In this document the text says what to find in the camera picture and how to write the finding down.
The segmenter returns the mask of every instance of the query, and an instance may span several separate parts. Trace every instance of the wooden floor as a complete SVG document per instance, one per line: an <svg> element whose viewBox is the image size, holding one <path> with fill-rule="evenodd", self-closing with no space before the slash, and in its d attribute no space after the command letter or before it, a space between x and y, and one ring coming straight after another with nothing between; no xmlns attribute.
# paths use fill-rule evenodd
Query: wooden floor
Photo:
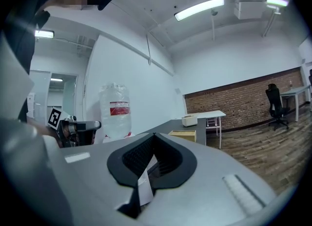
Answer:
<svg viewBox="0 0 312 226"><path fill-rule="evenodd" d="M300 108L299 121L295 113L286 117L284 126L273 131L268 124L222 134L221 150L257 173L280 194L298 183L312 150L312 113L309 106ZM218 148L219 137L207 134L207 146Z"/></svg>

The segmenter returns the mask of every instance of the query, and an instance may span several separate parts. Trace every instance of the wooden box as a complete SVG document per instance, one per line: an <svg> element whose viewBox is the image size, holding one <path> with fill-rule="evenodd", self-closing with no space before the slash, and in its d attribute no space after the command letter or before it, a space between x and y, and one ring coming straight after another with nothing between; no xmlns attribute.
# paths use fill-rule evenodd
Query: wooden box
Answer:
<svg viewBox="0 0 312 226"><path fill-rule="evenodd" d="M169 135L196 142L196 131L171 131Z"/></svg>

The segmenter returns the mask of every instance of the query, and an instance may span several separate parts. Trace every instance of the white table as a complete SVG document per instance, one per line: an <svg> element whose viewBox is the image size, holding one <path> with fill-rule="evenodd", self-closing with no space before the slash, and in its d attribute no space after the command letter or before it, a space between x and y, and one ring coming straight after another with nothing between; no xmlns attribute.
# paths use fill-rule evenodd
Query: white table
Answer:
<svg viewBox="0 0 312 226"><path fill-rule="evenodd" d="M312 103L311 103L312 89L311 89L311 85L298 87L298 88L292 88L292 89L290 89L290 90L280 94L281 102L282 102L282 97L284 97L284 96L294 96L295 104L296 104L296 122L298 122L298 118L299 118L299 100L298 100L298 95L300 93L306 91L307 89L309 89L309 98L308 98L308 100L310 102L310 112L312 112Z"/></svg>
<svg viewBox="0 0 312 226"><path fill-rule="evenodd" d="M196 116L197 118L205 118L206 119L206 129L216 129L216 135L218 135L218 128L219 128L219 149L221 149L221 137L222 137L222 128L221 128L221 117L226 116L224 112L221 112L220 110L217 111L211 111L211 112L205 112L205 113L190 113L188 115ZM215 119L215 126L210 127L208 122L209 119L214 118Z"/></svg>

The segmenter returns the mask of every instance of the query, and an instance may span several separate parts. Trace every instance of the gray surface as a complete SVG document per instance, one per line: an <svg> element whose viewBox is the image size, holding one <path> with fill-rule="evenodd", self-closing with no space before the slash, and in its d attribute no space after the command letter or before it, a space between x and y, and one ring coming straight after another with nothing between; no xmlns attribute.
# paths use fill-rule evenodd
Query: gray surface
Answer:
<svg viewBox="0 0 312 226"><path fill-rule="evenodd" d="M304 87L292 88L286 92L281 93L280 96L296 95L296 94L299 94L299 93L307 90L309 87L310 87L310 85L304 86Z"/></svg>
<svg viewBox="0 0 312 226"><path fill-rule="evenodd" d="M86 151L90 153L90 158L68 164L68 166L72 167L80 181L92 191L93 197L105 201L106 206L99 204L97 208L97 210L103 208L103 214L111 214L114 208L129 201L132 190L118 185L109 173L106 165L108 156L114 150L145 135L140 134L105 144L60 149L63 156ZM245 219L246 214L222 180L229 174L237 174L266 205L275 198L274 191L259 176L226 153L182 138L166 134L163 136L191 150L197 159L197 168L190 179L180 187L158 190L153 201L136 219L138 224L223 226ZM65 186L66 178L62 178L60 182L61 186ZM64 191L65 194L69 192L68 188ZM70 200L73 203L76 202L74 197ZM94 210L95 204L90 202L88 204L90 209Z"/></svg>
<svg viewBox="0 0 312 226"><path fill-rule="evenodd" d="M172 119L168 122L161 124L160 126L154 127L144 133L159 132L168 134L171 131L193 131L196 130L196 143L206 145L206 119L198 119L196 126L185 127L182 125L181 119Z"/></svg>

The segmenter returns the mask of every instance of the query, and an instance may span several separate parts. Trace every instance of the red label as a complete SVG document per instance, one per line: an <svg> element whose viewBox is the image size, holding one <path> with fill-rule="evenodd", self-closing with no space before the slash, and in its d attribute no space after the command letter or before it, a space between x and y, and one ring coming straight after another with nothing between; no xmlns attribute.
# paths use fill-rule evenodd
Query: red label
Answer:
<svg viewBox="0 0 312 226"><path fill-rule="evenodd" d="M129 114L129 113L130 113L129 107L111 107L111 116L123 115L123 114Z"/></svg>

